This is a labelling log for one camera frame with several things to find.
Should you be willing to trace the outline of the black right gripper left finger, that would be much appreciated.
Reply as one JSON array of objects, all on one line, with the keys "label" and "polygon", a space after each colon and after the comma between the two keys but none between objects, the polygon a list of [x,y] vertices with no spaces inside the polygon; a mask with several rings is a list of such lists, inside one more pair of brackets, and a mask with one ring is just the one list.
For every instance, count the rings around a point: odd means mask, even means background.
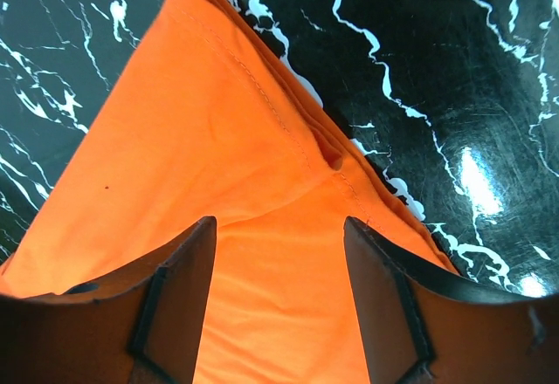
[{"label": "black right gripper left finger", "polygon": [[2,296],[2,382],[192,382],[216,244],[206,216],[64,294]]}]

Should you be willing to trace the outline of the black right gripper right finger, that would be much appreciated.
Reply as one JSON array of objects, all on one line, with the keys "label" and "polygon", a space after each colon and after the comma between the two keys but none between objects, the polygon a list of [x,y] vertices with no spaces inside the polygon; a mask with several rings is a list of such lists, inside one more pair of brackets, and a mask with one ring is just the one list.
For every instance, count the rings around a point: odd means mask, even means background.
[{"label": "black right gripper right finger", "polygon": [[344,250],[372,383],[556,383],[558,296],[455,275],[361,220]]}]

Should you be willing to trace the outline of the orange t shirt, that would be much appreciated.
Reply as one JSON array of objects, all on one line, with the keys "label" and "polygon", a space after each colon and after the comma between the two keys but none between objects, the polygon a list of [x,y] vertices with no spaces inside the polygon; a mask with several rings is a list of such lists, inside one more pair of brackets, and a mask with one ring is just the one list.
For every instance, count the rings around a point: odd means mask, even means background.
[{"label": "orange t shirt", "polygon": [[198,383],[365,383],[356,217],[450,269],[429,231],[227,0],[165,0],[1,269],[61,293],[217,219]]}]

